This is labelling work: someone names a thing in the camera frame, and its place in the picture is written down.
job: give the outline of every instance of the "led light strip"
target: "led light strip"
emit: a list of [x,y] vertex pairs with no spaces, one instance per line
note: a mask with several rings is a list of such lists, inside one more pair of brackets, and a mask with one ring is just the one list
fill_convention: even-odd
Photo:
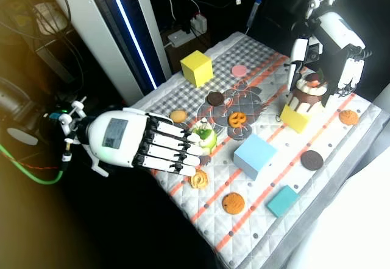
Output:
[[133,31],[133,29],[132,29],[132,26],[130,25],[130,21],[129,21],[129,19],[127,18],[127,15],[126,15],[126,13],[125,13],[125,11],[124,11],[122,2],[121,2],[121,0],[115,0],[115,2],[116,2],[116,5],[117,5],[118,8],[119,8],[119,11],[120,11],[121,14],[122,14],[123,20],[124,20],[124,22],[125,22],[125,24],[126,24],[126,26],[127,26],[127,29],[129,30],[130,36],[131,36],[132,39],[133,39],[133,42],[134,42],[134,45],[135,45],[135,47],[136,47],[136,49],[137,49],[137,51],[138,51],[138,54],[139,54],[140,57],[141,57],[142,63],[143,63],[144,66],[145,66],[146,72],[147,72],[147,74],[148,74],[148,76],[149,76],[149,79],[150,79],[151,82],[152,82],[153,88],[156,89],[156,88],[157,88],[156,83],[154,82],[154,79],[153,79],[153,76],[152,76],[152,74],[151,74],[151,71],[150,71],[150,69],[149,69],[149,67],[148,67],[148,65],[147,65],[147,63],[146,63],[144,54],[142,53],[142,50],[141,50],[141,48],[140,48],[140,45],[138,44],[137,38],[135,37],[134,31]]

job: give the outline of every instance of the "cookie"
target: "cookie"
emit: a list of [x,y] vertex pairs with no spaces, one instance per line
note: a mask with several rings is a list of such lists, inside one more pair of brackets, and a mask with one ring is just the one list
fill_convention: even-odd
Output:
[[238,193],[227,194],[222,200],[222,207],[229,214],[239,214],[245,206],[244,198]]
[[187,113],[185,110],[174,110],[169,117],[175,123],[181,123],[187,118]]
[[248,72],[248,69],[244,65],[236,65],[232,68],[232,74],[235,77],[245,76]]
[[214,107],[219,106],[221,103],[223,103],[224,99],[224,95],[221,94],[219,91],[209,93],[207,96],[207,102]]
[[246,122],[246,115],[240,112],[234,112],[229,116],[229,125],[233,128],[241,127]]
[[341,111],[339,113],[339,119],[346,125],[358,125],[359,123],[358,114],[352,110]]
[[203,189],[208,185],[207,174],[203,170],[196,170],[196,174],[191,177],[191,186],[195,189]]
[[308,170],[318,170],[324,165],[324,159],[322,156],[314,150],[304,152],[300,156],[300,162]]

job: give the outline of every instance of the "black cookie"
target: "black cookie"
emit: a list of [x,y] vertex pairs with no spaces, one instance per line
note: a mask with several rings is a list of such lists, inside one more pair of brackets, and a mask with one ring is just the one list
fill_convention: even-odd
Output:
[[211,106],[219,106],[221,103],[224,102],[224,95],[221,94],[219,91],[216,91],[214,93],[209,93],[207,96],[207,102]]
[[324,159],[322,156],[314,150],[304,152],[300,156],[300,162],[308,170],[318,170],[324,165]]

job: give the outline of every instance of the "cartoon print on tablecloth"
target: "cartoon print on tablecloth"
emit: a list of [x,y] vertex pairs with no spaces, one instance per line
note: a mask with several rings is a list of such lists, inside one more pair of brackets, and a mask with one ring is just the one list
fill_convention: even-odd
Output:
[[[261,89],[255,86],[248,87],[245,81],[240,81],[234,88],[223,92],[225,101],[222,105],[213,107],[205,101],[197,112],[197,117],[205,117],[217,135],[220,135],[225,128],[227,134],[234,140],[243,140],[252,134],[251,125],[260,117],[266,107],[261,102],[259,94]],[[247,117],[241,127],[233,128],[229,125],[229,116],[234,112],[244,113]]]

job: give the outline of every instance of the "yellow cube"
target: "yellow cube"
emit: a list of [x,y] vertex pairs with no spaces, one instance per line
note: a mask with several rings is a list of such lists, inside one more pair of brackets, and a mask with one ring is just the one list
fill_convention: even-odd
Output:
[[184,77],[195,87],[200,87],[213,78],[211,59],[198,50],[180,61]]
[[311,116],[295,112],[287,104],[283,108],[280,119],[298,133],[302,133],[309,123]]

